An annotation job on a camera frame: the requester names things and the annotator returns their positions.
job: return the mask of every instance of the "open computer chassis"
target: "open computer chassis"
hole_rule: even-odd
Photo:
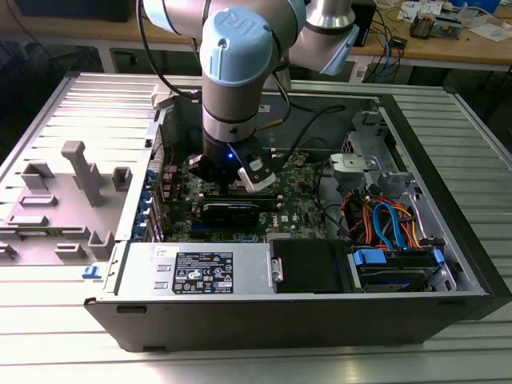
[[[186,171],[179,149],[183,132],[200,115],[197,105],[181,100],[157,114],[126,197],[104,289],[84,304],[122,348],[421,343],[510,300],[392,96],[300,96],[317,108],[347,105],[310,132],[327,132],[336,151],[308,139],[273,189],[257,197],[236,185],[219,196]],[[284,107],[274,94],[262,103],[270,110],[263,120]],[[292,119],[258,138],[279,156],[301,122]],[[380,210],[373,218],[385,228],[382,211],[395,207],[399,226],[408,230],[405,244],[395,239],[388,250],[366,227],[370,213],[364,210]],[[229,228],[216,227],[219,215]],[[363,245],[369,232],[371,246]]]

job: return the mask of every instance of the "robotic arm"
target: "robotic arm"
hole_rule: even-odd
[[[350,0],[144,0],[164,30],[202,40],[203,154],[190,172],[207,182],[240,178],[249,192],[276,180],[254,136],[265,80],[293,64],[337,74],[358,35]]]

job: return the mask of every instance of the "black case exterior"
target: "black case exterior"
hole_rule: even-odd
[[[482,298],[88,301],[86,308],[121,348],[141,352],[419,344],[485,304]]]
[[[88,18],[127,22],[135,11],[135,0],[15,0],[24,16]]]
[[[376,9],[374,0],[352,0],[352,10],[355,13],[354,24],[359,27],[354,46],[365,46]]]
[[[349,94],[336,93],[339,96]],[[379,99],[486,296],[243,302],[97,302],[85,308],[129,351],[422,343],[478,320],[511,293],[391,95]]]

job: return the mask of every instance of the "ur logo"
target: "ur logo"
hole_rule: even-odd
[[[238,30],[241,36],[247,36],[259,25],[259,22],[248,18],[244,19],[232,10],[226,15],[222,24],[232,30]]]

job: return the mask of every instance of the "power supply label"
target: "power supply label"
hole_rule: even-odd
[[[232,252],[179,252],[174,268],[176,294],[232,294]]]

